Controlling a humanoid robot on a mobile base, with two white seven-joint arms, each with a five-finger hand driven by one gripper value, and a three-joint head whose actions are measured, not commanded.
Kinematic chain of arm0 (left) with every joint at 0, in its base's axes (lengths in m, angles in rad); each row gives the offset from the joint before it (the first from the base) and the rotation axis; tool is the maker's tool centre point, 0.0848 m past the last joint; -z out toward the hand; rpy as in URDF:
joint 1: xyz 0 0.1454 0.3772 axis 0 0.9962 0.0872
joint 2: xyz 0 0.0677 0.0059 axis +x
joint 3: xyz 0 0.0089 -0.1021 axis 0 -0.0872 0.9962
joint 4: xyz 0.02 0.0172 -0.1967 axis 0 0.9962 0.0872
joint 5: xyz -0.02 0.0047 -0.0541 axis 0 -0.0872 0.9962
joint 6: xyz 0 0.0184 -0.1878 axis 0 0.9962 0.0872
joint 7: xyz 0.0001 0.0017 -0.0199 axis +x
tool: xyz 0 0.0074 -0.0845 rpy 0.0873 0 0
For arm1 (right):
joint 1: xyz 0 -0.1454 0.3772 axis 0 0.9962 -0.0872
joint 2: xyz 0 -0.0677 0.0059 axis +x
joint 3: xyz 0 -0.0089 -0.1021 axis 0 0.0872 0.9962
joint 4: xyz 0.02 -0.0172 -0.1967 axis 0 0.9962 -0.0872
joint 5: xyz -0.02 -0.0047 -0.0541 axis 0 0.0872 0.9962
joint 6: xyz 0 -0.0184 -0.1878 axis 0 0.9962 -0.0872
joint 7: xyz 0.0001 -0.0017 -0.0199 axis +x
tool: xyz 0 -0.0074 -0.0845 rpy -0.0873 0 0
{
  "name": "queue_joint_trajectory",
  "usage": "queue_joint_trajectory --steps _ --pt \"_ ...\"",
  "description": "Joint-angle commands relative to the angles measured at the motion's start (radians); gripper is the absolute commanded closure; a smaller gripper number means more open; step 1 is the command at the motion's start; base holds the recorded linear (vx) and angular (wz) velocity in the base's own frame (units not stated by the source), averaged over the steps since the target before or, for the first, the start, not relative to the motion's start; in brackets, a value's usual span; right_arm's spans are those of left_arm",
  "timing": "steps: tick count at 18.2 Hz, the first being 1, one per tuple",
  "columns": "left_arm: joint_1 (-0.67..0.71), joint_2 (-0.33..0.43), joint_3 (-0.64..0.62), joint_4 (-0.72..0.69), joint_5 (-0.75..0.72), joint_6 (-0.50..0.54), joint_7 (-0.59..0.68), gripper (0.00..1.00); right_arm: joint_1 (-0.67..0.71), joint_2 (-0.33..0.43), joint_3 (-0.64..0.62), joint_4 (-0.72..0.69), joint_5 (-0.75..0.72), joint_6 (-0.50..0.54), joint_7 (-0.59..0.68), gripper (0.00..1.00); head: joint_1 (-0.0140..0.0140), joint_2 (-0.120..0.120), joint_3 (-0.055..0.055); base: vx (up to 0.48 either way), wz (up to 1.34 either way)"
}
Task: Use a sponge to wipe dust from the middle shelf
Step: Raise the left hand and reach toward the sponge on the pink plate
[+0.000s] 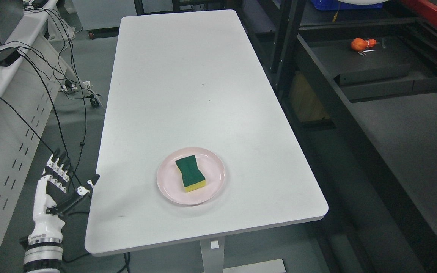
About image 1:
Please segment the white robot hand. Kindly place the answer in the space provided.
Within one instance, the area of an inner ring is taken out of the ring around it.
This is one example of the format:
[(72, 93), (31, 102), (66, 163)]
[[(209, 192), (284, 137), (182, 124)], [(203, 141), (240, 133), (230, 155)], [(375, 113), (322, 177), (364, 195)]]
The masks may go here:
[(73, 191), (68, 187), (71, 182), (69, 173), (73, 167), (66, 153), (59, 150), (51, 154), (47, 160), (41, 178), (38, 180), (33, 204), (34, 229), (27, 237), (29, 245), (38, 243), (61, 243), (64, 216), (85, 197), (90, 197), (100, 176), (95, 174), (83, 185)]

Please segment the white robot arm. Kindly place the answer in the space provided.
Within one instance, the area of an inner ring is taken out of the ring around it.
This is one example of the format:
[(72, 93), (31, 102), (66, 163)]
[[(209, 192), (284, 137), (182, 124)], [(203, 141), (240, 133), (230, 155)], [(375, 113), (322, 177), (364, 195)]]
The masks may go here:
[(27, 247), (24, 261), (24, 273), (60, 273), (63, 246), (57, 242), (36, 243)]

